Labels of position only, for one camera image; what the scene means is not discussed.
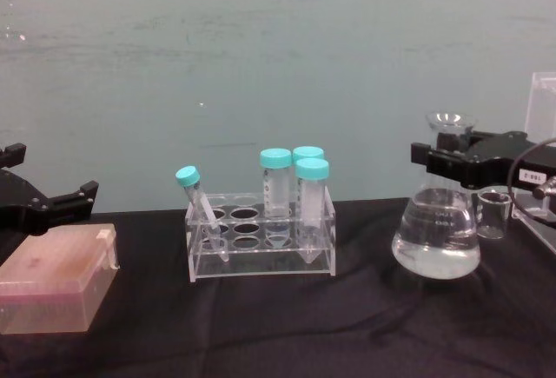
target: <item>black tablecloth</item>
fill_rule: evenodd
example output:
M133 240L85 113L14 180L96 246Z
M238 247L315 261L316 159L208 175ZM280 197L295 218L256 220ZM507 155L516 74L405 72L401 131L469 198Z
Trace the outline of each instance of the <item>black tablecloth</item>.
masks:
M183 213L113 222L122 269L85 334L0 336L3 376L556 377L556 257L515 223L431 282L390 244L405 200L338 202L338 275L189 283Z

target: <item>water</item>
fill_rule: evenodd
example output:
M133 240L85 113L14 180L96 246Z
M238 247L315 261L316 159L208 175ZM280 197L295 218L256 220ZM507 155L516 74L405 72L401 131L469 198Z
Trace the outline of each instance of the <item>water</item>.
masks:
M273 248L282 248L289 239L289 222L269 222L265 226L265 237Z
M471 201L450 189L424 189L407 205L392 243L395 258L436 279L473 272L480 260Z

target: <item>pipette tip box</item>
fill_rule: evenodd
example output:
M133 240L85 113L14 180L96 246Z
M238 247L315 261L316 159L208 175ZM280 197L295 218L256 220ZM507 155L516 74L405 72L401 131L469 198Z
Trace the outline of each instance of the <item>pipette tip box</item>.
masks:
M117 269L113 224L28 236L0 267L0 333L88 330Z
M207 235L209 222L189 205L185 217L189 280L234 275L329 274L335 275L335 211L325 190L321 236L310 249L296 239L299 217L295 203L283 218L264 216L262 194L207 195L221 227L227 261L214 250Z

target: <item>rack hole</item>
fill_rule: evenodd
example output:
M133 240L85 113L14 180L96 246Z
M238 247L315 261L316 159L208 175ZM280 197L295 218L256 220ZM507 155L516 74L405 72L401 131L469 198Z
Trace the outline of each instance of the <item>rack hole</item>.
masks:
M214 209L213 211L217 219L222 219L226 215L226 212L224 210Z
M225 196L214 196L209 197L208 202L210 203L211 207L222 207L228 200L226 200Z
M240 236L234 240L234 246L238 249L253 249L259 245L259 240L254 236Z
M266 236L284 235L289 236L289 223L288 222L269 222L265 225Z
M252 208L235 209L231 213L232 217L234 217L235 219L252 219L254 217L257 217L258 214L259 212Z
M257 203L255 196L236 196L234 197L234 204L240 207L248 207Z
M234 232L241 233L242 235L249 235L257 230L259 230L259 225L254 223L242 223L234 227Z
M217 247L219 249L224 249L224 247L226 246L226 241L224 241L223 239L220 239L218 241L218 245ZM206 238L202 240L201 243L201 248L204 250L212 250L212 243L210 243L210 239Z

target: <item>test tube rack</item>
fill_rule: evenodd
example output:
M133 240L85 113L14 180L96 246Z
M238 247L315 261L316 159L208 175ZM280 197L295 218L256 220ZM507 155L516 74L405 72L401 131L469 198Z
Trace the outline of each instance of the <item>test tube rack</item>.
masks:
M201 220L190 204L185 216L189 260L189 280L234 275L336 274L335 211L328 189L325 191L322 235L310 249L296 241L299 235L295 203L290 217L264 216L262 194L207 195L221 227L222 241L228 246L228 261L212 249Z

